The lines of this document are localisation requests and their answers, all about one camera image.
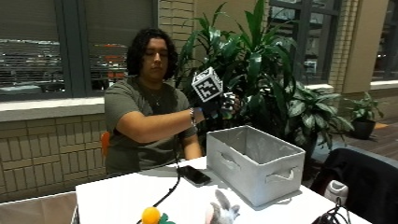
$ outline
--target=fabric bin handle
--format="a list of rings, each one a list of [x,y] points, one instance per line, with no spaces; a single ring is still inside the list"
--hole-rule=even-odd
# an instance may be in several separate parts
[[[221,152],[217,153],[220,157],[220,161],[231,170],[240,171],[240,165],[235,162],[235,160],[228,156],[224,155]]]
[[[298,167],[294,167],[290,170],[290,174],[288,177],[285,177],[282,175],[268,175],[268,176],[265,176],[265,183],[278,182],[278,181],[290,181],[294,179],[294,172],[297,172],[297,171],[298,171]]]

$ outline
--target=white table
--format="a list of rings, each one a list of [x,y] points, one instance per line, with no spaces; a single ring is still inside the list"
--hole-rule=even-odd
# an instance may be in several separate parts
[[[200,158],[180,163],[207,169],[207,159]],[[176,191],[159,206],[169,220],[177,224],[204,224],[205,209],[215,190],[221,189],[232,204],[240,205],[239,223],[302,223],[312,224],[316,218],[334,207],[334,203],[301,186],[300,190],[273,200],[260,207],[252,207],[223,183],[211,170],[204,170],[213,182],[201,188],[181,179]],[[165,166],[139,174],[119,176],[76,187],[80,221],[91,223],[132,224],[141,219],[145,207],[165,195],[177,181],[176,168]],[[350,213],[350,223],[369,223]]]

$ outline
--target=gray t-shirt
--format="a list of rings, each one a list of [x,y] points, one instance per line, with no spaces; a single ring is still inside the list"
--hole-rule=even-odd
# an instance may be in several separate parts
[[[109,174],[136,173],[175,162],[180,151],[180,139],[196,134],[189,128],[179,135],[152,143],[137,143],[116,130],[124,114],[140,111],[145,116],[179,112],[189,108],[184,93],[163,83],[161,92],[155,96],[140,84],[136,77],[119,81],[104,94],[107,129],[111,131],[105,168]]]

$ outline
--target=smartphone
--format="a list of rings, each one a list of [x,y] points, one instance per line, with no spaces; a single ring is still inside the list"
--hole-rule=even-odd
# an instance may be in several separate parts
[[[207,185],[212,181],[212,178],[191,165],[180,168],[180,174],[197,187]]]

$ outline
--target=man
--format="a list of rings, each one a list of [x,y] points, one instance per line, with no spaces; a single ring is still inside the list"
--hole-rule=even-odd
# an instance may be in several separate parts
[[[189,108],[184,93],[164,83],[175,75],[177,59],[168,34],[141,30],[127,52],[128,73],[136,76],[117,82],[104,95],[109,175],[173,163],[180,146],[187,160],[201,157],[195,127],[204,120],[201,109]]]

